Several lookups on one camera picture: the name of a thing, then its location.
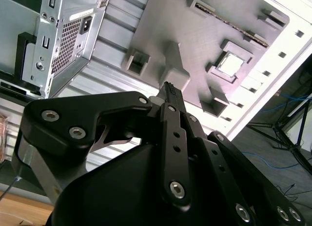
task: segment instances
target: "rectangular slot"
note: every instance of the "rectangular slot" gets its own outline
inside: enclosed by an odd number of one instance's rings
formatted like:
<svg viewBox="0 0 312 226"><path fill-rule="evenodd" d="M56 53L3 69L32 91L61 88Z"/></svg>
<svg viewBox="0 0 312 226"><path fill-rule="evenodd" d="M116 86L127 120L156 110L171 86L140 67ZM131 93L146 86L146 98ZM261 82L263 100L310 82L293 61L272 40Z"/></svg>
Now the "rectangular slot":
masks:
<svg viewBox="0 0 312 226"><path fill-rule="evenodd" d="M54 8L55 2L56 2L56 0L49 0L49 7Z"/></svg>
<svg viewBox="0 0 312 226"><path fill-rule="evenodd" d="M270 76L271 75L271 73L268 72L268 71L264 71L262 74L265 75L265 76Z"/></svg>
<svg viewBox="0 0 312 226"><path fill-rule="evenodd" d="M150 56L134 49L131 51L130 58L126 63L126 70L136 75L142 75L149 60Z"/></svg>
<svg viewBox="0 0 312 226"><path fill-rule="evenodd" d="M282 58L285 58L285 56L286 56L286 53L284 53L284 52L281 52L281 53L279 53L279 54L278 54L278 56L280 56L280 57L282 57Z"/></svg>
<svg viewBox="0 0 312 226"><path fill-rule="evenodd" d="M221 118L224 119L224 120L226 120L226 121L229 121L229 122L232 121L232 119L230 119L230 118L228 118L228 117L223 117L223 116L221 116Z"/></svg>
<svg viewBox="0 0 312 226"><path fill-rule="evenodd" d="M296 35L297 35L299 38L302 38L302 36L304 35L304 33L303 33L302 31L298 30L298 31L296 32Z"/></svg>
<svg viewBox="0 0 312 226"><path fill-rule="evenodd" d="M46 36L43 36L42 47L45 48L45 49L49 49L49 44L50 44L50 38L47 38Z"/></svg>

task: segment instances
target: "gray metal sheet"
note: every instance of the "gray metal sheet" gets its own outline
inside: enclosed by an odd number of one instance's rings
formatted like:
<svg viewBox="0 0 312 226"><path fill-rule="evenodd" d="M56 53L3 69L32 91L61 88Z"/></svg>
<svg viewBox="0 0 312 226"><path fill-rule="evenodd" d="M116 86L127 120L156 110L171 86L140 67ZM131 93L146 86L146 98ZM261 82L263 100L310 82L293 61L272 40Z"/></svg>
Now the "gray metal sheet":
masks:
<svg viewBox="0 0 312 226"><path fill-rule="evenodd" d="M98 35L121 48L128 49L134 33L104 19Z"/></svg>
<svg viewBox="0 0 312 226"><path fill-rule="evenodd" d="M122 11L140 19L143 14L143 9L136 7L135 5L125 0L110 0L110 5L121 9Z"/></svg>
<svg viewBox="0 0 312 226"><path fill-rule="evenodd" d="M18 35L34 34L37 12L12 0L0 0L0 71L13 74Z"/></svg>
<svg viewBox="0 0 312 226"><path fill-rule="evenodd" d="M264 9L277 11L263 0L202 1L212 6L220 17L244 31L251 30L259 34L269 44L272 44L281 33L280 30L272 31L269 26L258 20L258 16L263 15L261 11ZM212 100L209 87L231 95L260 60L265 50L246 42L243 34L220 20L212 16L199 16L188 8L186 3L187 0L149 0L130 46L151 56L151 59L141 76L127 70L124 72L158 88L165 69L164 53L168 43L169 41L180 43L184 69L191 75L191 81L183 96L186 101L200 107L201 100L206 102ZM220 45L225 40L254 54L254 58L242 67L233 84L206 72L207 65L215 64L222 54Z"/></svg>

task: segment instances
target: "metal rod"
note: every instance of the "metal rod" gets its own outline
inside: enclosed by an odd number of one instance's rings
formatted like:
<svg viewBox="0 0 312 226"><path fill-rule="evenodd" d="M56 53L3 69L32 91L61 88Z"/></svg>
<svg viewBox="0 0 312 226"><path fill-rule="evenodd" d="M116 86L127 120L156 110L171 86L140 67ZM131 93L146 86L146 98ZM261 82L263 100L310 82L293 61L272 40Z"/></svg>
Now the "metal rod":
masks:
<svg viewBox="0 0 312 226"><path fill-rule="evenodd" d="M295 148L291 150L291 153L298 161L298 163L309 173L312 175L312 165L308 162L308 160L303 156L299 149Z"/></svg>
<svg viewBox="0 0 312 226"><path fill-rule="evenodd" d="M283 142L285 142L286 147L294 146L294 143L289 139L289 137L285 134L284 131L282 131L282 129L279 126L276 126L274 129L278 132L278 135L281 136L281 139L283 140Z"/></svg>
<svg viewBox="0 0 312 226"><path fill-rule="evenodd" d="M308 111L309 111L309 104L310 104L310 100L308 100L306 102L306 106L303 112L303 116L302 116L302 121L301 121L301 126L300 126L300 131L299 131L299 136L298 136L298 140L297 140L297 146L300 146L301 140L302 140L302 134L303 134L303 130L304 130L304 126L307 120L307 115L308 115Z"/></svg>
<svg viewBox="0 0 312 226"><path fill-rule="evenodd" d="M14 181L9 185L9 187L5 190L5 192L3 192L3 194L0 196L0 201L5 197L5 195L10 191L10 189L12 188L12 186L18 182L21 178L19 176L14 178Z"/></svg>
<svg viewBox="0 0 312 226"><path fill-rule="evenodd" d="M256 128L254 128L254 127L251 126L251 125L246 125L246 127L249 128L249 129L251 129L251 130L253 130L253 131L255 131L255 132L257 132L257 133L259 133L259 134L261 134L262 136L267 137L268 139L270 139L270 140L272 140L272 141L274 141L274 142L277 142L278 144L280 144L280 145L282 145L282 146L288 147L288 145L286 145L285 143L283 143L283 142L277 140L276 138L274 138L274 137L272 137L272 136L266 134L265 132L262 132L262 131L260 131L260 130L258 130L258 129L256 129Z"/></svg>

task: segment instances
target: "silver screw head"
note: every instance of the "silver screw head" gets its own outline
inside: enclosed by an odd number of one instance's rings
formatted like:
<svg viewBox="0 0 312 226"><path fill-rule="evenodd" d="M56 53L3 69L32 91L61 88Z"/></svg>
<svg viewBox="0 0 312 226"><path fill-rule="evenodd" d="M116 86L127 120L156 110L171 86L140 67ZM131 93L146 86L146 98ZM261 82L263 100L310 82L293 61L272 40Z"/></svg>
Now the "silver screw head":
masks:
<svg viewBox="0 0 312 226"><path fill-rule="evenodd" d="M86 136L86 131L80 127L72 127L69 130L69 135L75 139L82 139Z"/></svg>
<svg viewBox="0 0 312 226"><path fill-rule="evenodd" d="M289 212L297 221L301 221L300 215L298 215L298 213L294 209L289 208Z"/></svg>
<svg viewBox="0 0 312 226"><path fill-rule="evenodd" d="M141 103L147 104L147 100L145 98L140 97L138 99L140 100Z"/></svg>
<svg viewBox="0 0 312 226"><path fill-rule="evenodd" d="M282 208L277 207L277 212L285 221L289 221L288 215L286 214L286 212Z"/></svg>
<svg viewBox="0 0 312 226"><path fill-rule="evenodd" d="M217 138L218 138L220 141L224 141L224 137L223 137L222 135L217 134L216 136L217 136Z"/></svg>
<svg viewBox="0 0 312 226"><path fill-rule="evenodd" d="M59 119L59 114L52 110L46 110L41 113L41 117L46 121L53 122Z"/></svg>
<svg viewBox="0 0 312 226"><path fill-rule="evenodd" d="M197 122L196 117L195 117L195 116L193 116L193 115L190 115L190 119L191 119L193 122Z"/></svg>
<svg viewBox="0 0 312 226"><path fill-rule="evenodd" d="M176 111L176 109L175 109L173 106L168 106L168 108L169 108L171 111L173 111L173 112Z"/></svg>
<svg viewBox="0 0 312 226"><path fill-rule="evenodd" d="M239 215L239 217L245 221L246 223L250 222L250 215L248 211L241 205L241 204L236 204L235 206L236 212Z"/></svg>
<svg viewBox="0 0 312 226"><path fill-rule="evenodd" d="M184 198L184 196L185 196L184 188L183 188L183 186L179 182L172 181L170 183L170 190L171 190L171 193L176 198L181 199L181 198Z"/></svg>

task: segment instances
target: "black cable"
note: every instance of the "black cable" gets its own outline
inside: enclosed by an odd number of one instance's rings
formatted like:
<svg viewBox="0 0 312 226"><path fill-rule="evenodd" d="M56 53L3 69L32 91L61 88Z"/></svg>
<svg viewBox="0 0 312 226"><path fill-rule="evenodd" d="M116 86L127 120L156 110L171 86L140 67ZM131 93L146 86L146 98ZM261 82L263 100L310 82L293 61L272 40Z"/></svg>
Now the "black cable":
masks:
<svg viewBox="0 0 312 226"><path fill-rule="evenodd" d="M311 189L311 190L308 190L308 191L300 192L300 193L287 194L287 196L290 196L290 195L299 195L299 194L309 193L309 192L312 192L312 189Z"/></svg>
<svg viewBox="0 0 312 226"><path fill-rule="evenodd" d="M291 190L293 187L295 187L296 186L296 184L292 184L289 188L288 188L288 190L286 190L286 192L284 193L284 196L286 196L286 193L289 191L289 190Z"/></svg>
<svg viewBox="0 0 312 226"><path fill-rule="evenodd" d="M17 176L14 178L14 181L9 185L9 187L5 190L5 192L3 192L3 194L0 196L0 201L5 197L5 195L10 191L10 189L12 188L12 186L18 182L21 179L21 177Z"/></svg>

